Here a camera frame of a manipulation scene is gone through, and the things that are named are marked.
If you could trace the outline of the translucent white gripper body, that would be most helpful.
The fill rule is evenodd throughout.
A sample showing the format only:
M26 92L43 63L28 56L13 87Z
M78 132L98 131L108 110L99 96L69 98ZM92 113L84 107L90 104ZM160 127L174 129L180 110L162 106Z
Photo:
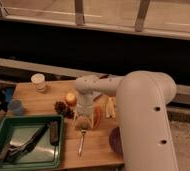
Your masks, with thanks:
M94 126L94 108L92 105L78 104L75 109L74 125L76 130L91 130Z

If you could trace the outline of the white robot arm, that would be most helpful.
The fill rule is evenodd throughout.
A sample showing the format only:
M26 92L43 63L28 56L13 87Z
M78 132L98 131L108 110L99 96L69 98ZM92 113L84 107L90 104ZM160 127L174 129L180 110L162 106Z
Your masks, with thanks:
M74 81L77 112L92 113L92 93L116 98L126 171L179 171L166 105L177 92L174 80L162 72L134 71L100 79L95 75Z

